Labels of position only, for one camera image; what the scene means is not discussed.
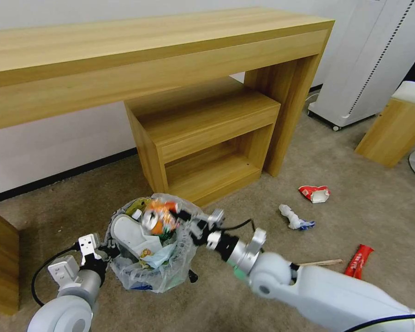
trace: white wall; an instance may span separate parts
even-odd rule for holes
[[[266,6],[337,19],[313,85],[324,81],[353,0],[0,0],[0,29]],[[0,130],[0,192],[132,148],[122,103]]]

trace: wooden stool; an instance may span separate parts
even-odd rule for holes
[[[415,145],[415,82],[405,81],[363,137],[355,152],[393,167]]]
[[[125,106],[152,189],[200,206],[260,177],[280,109],[230,77]]]

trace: black baseboard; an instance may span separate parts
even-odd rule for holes
[[[316,90],[320,90],[322,87],[323,87],[323,85],[322,85],[322,84],[315,85],[314,87],[311,87],[311,88],[309,89],[309,93],[314,92],[314,91],[316,91]]]
[[[75,167],[70,170],[58,173],[58,174],[51,175],[47,178],[43,178],[43,179],[28,183],[28,184],[24,184],[17,188],[4,191],[0,193],[0,202],[8,198],[12,198],[12,197],[36,190],[36,189],[40,189],[42,187],[46,187],[50,184],[56,183],[61,180],[65,180],[67,178],[71,178],[78,174],[91,171],[95,168],[98,168],[98,167],[101,167],[107,164],[111,164],[113,162],[122,160],[124,158],[130,157],[135,154],[137,154],[137,148],[132,148],[126,151],[119,152],[117,154],[110,155],[105,158],[98,159],[96,161],[92,161],[88,164],[81,165],[79,167]]]

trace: table leg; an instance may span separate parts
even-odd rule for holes
[[[280,171],[330,33],[331,29],[319,54],[247,71],[244,76],[246,86],[281,104],[264,164],[273,177]]]
[[[18,231],[0,217],[0,312],[18,311]]]

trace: red snack wrapper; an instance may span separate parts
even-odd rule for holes
[[[324,203],[331,194],[327,186],[301,186],[298,190],[312,203]]]
[[[364,263],[366,263],[372,251],[373,249],[371,247],[360,244],[358,251],[352,257],[352,260],[347,266],[344,274],[357,279],[361,279],[361,271],[363,269]]]

